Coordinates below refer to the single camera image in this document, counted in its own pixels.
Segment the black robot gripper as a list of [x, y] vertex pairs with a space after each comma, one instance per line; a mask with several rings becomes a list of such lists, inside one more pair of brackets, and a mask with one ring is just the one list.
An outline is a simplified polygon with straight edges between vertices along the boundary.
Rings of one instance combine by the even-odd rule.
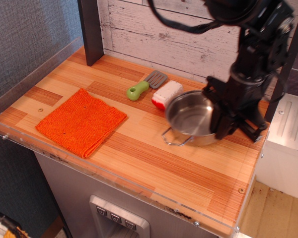
[[246, 76], [231, 69], [227, 82], [207, 77], [203, 94], [213, 103], [210, 129], [216, 139], [232, 135], [238, 128], [253, 142], [261, 139], [267, 124], [258, 104], [268, 87], [268, 75]]

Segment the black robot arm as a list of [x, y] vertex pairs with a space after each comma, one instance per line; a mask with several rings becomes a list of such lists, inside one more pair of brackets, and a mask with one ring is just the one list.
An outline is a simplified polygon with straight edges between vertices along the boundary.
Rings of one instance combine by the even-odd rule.
[[206, 6], [215, 23], [240, 27], [228, 81], [209, 76], [203, 90], [214, 105], [210, 130], [218, 140], [241, 129], [258, 141], [267, 128], [258, 104], [287, 62], [293, 9], [283, 0], [208, 0]]

